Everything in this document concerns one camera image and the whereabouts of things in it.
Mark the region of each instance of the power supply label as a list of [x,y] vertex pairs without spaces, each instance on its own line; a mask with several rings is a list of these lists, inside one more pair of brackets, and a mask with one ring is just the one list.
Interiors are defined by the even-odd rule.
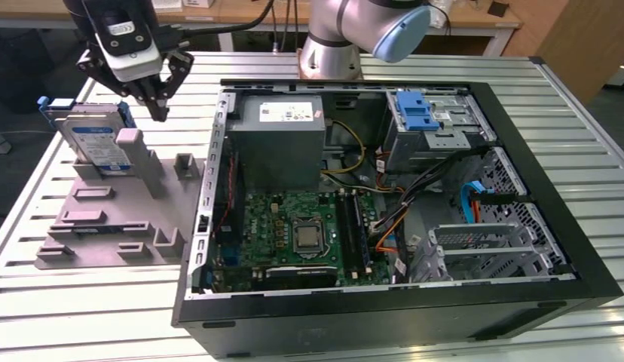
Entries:
[[73,127],[77,146],[101,170],[119,171],[131,168],[131,161],[115,143],[116,134],[111,127]]
[[260,122],[312,122],[312,102],[275,102],[261,104]]

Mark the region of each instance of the metal table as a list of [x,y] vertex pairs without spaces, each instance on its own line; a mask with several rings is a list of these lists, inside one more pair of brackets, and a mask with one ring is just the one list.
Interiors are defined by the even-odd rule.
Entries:
[[[546,66],[525,58],[362,57],[369,79],[488,82],[624,289],[624,154]],[[204,157],[220,78],[295,78],[292,54],[200,53],[167,123],[132,106],[160,157]],[[87,83],[79,100],[119,97]],[[73,154],[56,134],[0,230],[0,360],[212,360],[169,326],[179,266],[40,271],[35,251],[71,188]],[[512,340],[345,351],[280,360],[624,360],[624,297]]]

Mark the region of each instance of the blue hard drive label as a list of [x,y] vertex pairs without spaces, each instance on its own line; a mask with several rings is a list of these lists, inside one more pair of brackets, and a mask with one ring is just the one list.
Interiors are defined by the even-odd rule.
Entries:
[[73,127],[72,131],[75,133],[113,133],[111,127]]
[[127,174],[131,161],[115,143],[117,137],[111,127],[73,127],[76,144],[92,164],[108,174]]

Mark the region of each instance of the robotic arm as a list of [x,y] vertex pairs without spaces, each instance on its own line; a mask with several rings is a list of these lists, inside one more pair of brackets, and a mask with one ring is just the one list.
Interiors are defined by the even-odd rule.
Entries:
[[299,66],[305,78],[361,76],[358,49],[396,63],[429,30],[425,0],[313,0]]
[[[352,79],[360,75],[358,47],[398,62],[417,46],[429,26],[424,0],[313,0],[309,38],[300,67],[307,78]],[[183,49],[197,35],[253,28],[269,12],[247,24],[185,30],[160,26],[151,0],[64,0],[88,49],[77,68],[123,97],[132,95],[155,121],[165,121],[167,100],[183,84],[193,56]],[[164,61],[171,75],[160,78]]]
[[[160,26],[151,0],[64,0],[88,49],[76,64],[116,94],[133,95],[153,120],[167,120],[173,96],[193,64],[181,51],[184,31]],[[163,62],[171,76],[161,80]]]

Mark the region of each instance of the desk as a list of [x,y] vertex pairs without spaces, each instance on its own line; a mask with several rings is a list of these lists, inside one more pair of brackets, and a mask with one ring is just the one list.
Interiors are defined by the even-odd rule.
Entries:
[[[236,23],[248,23],[256,19],[265,7],[267,0],[251,2],[249,0],[216,0],[211,8],[184,7],[180,12],[160,13],[161,23],[179,23],[185,28],[199,29],[213,26],[225,26]],[[500,56],[514,29],[520,28],[522,22],[516,15],[506,12],[504,17],[494,17],[486,13],[490,0],[480,0],[480,10],[474,10],[468,0],[458,1],[450,9],[450,23],[453,35],[490,37],[484,51],[485,56]],[[276,2],[277,28],[283,31],[285,23],[285,4]],[[307,32],[309,20],[308,3],[299,4],[300,30]],[[293,23],[293,11],[289,15],[289,23]],[[75,28],[71,17],[65,11],[61,0],[0,0],[0,27],[27,27],[39,29]],[[255,31],[272,30],[272,17]],[[430,28],[430,35],[442,35],[444,29]],[[220,50],[233,51],[232,35],[219,36]]]
[[[624,154],[548,71],[526,58],[412,56],[385,64],[362,56],[365,79],[481,81],[498,100],[624,290]],[[293,54],[195,53],[195,67],[153,122],[128,99],[160,158],[207,156],[220,78],[296,78]],[[77,100],[119,97],[88,81]],[[0,229],[0,361],[213,362],[171,327],[179,266],[39,270],[35,253],[72,186],[75,155],[56,134]],[[624,361],[624,297],[566,314],[512,340],[380,348],[284,357],[445,362]]]

